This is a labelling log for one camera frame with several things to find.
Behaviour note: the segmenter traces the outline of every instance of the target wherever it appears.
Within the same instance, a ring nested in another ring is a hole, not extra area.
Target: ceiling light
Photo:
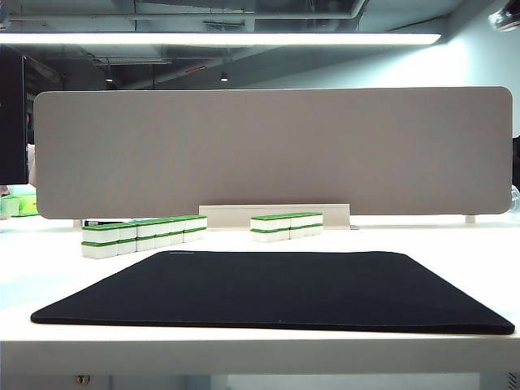
[[[65,32],[0,33],[0,43],[53,45],[183,45],[183,46],[288,46],[288,45],[431,45],[440,34],[400,33],[161,33]]]

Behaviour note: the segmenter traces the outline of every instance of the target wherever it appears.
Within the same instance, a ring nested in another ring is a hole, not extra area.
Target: white desk
[[[520,325],[520,223],[490,216],[468,226],[460,215],[352,217],[352,223],[362,229],[273,244],[253,243],[248,232],[210,232],[205,240],[175,248],[402,252]],[[80,231],[72,229],[72,221],[0,221],[2,374],[520,371],[518,331],[511,336],[450,336],[30,322],[33,311],[155,252],[82,258]]]

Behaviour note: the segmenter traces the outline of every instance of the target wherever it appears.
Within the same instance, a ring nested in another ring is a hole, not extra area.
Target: mouse pad
[[[514,325],[401,253],[166,251],[35,323],[506,335]]]

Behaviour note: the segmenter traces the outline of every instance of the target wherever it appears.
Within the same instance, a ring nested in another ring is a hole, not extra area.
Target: white wall
[[[487,19],[505,3],[493,2],[445,44],[361,58],[245,88],[503,85],[514,98],[520,97],[520,28],[495,32]],[[514,103],[514,115],[520,118],[520,99]],[[520,135],[517,123],[513,133]]]

